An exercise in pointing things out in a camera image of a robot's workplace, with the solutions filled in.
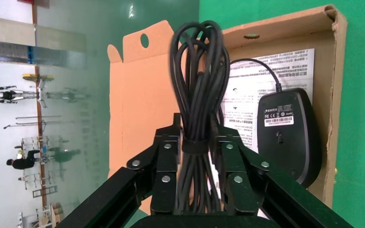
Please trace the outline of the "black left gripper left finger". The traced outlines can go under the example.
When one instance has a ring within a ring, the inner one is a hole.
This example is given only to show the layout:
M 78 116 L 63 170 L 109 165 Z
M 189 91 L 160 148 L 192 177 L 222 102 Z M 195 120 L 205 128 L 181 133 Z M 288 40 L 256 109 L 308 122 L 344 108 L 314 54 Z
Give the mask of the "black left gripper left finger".
M 131 158 L 76 209 L 59 228 L 124 228 L 151 198 L 150 214 L 131 226 L 158 228 L 176 213 L 180 115 L 173 124 L 156 130 L 153 144 Z

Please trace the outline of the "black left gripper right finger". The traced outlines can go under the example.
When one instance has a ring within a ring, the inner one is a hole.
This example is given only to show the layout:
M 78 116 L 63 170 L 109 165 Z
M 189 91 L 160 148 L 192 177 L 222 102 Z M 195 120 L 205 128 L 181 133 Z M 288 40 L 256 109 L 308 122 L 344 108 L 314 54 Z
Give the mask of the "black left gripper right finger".
M 229 227 L 350 227 L 284 170 L 247 148 L 236 130 L 214 128 L 211 145 Z

